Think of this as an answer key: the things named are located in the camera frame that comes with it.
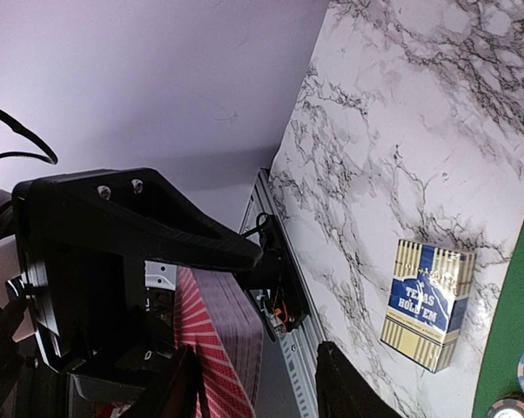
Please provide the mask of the brown 100 chips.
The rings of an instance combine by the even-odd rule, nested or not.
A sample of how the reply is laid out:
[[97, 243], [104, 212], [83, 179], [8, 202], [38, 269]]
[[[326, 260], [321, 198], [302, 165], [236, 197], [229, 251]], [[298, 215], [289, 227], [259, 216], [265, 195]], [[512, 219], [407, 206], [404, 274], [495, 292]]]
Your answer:
[[486, 418], [524, 418], [524, 399], [500, 399], [488, 409]]

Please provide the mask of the blue texas holdem card box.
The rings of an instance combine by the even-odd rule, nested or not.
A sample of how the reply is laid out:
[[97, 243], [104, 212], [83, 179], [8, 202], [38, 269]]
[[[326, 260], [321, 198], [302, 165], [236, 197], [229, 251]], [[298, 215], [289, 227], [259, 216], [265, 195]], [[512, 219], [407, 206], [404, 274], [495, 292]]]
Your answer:
[[431, 373], [450, 365], [476, 255], [401, 239], [380, 340]]

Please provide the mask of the green round poker mat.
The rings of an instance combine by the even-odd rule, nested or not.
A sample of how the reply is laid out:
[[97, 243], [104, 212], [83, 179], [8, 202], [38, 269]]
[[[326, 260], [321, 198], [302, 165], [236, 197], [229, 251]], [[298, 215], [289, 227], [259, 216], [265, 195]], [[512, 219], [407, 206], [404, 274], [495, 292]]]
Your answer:
[[505, 394], [521, 391], [519, 365], [524, 355], [524, 222], [517, 240], [481, 364], [473, 417]]

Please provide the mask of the red backed card deck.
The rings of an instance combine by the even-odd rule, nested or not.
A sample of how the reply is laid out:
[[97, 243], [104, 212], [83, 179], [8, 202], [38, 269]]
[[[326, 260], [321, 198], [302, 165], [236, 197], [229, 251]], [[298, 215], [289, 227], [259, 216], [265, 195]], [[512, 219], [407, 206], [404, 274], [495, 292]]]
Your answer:
[[231, 273], [177, 269], [177, 346], [200, 363], [204, 391], [197, 417], [254, 417], [265, 330]]

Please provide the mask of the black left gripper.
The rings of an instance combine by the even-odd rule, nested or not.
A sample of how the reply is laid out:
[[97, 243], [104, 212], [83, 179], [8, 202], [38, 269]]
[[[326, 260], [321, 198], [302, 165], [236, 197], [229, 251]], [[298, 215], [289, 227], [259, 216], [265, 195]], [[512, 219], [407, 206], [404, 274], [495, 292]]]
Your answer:
[[261, 248], [149, 168], [34, 179], [13, 191], [17, 250], [44, 362], [87, 401], [146, 417], [178, 351], [150, 310], [145, 265], [253, 269]]

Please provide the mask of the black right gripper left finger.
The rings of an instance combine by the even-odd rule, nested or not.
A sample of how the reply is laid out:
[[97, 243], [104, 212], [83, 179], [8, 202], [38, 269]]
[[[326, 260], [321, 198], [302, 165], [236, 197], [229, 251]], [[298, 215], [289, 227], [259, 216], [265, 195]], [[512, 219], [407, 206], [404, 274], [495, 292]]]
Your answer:
[[172, 356], [170, 370], [153, 386], [146, 417], [195, 417], [201, 377], [195, 350], [182, 346]]

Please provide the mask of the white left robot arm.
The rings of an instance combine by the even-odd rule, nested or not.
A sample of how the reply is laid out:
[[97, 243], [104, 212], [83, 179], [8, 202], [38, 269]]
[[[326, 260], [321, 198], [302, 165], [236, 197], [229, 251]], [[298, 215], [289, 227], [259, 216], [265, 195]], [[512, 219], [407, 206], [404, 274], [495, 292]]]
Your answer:
[[23, 359], [28, 320], [45, 362], [127, 384], [132, 417], [188, 417], [201, 384], [197, 356], [145, 308], [145, 265], [160, 261], [242, 273], [261, 249], [203, 214], [152, 169], [35, 179], [7, 196], [15, 232], [0, 239], [0, 397]]

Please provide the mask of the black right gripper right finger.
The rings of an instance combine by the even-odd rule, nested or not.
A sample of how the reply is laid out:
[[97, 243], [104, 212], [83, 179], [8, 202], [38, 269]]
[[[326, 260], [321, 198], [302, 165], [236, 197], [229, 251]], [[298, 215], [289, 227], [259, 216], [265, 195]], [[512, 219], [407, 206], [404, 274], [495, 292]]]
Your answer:
[[397, 418], [332, 341], [318, 346], [315, 374], [319, 417]]

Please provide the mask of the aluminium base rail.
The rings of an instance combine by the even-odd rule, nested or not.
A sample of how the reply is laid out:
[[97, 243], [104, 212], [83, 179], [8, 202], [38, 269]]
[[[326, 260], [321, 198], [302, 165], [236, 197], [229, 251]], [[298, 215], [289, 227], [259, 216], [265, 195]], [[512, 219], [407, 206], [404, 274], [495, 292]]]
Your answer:
[[265, 168], [239, 232], [264, 251], [254, 272], [239, 280], [265, 330], [256, 416], [316, 417], [317, 348], [324, 333]]

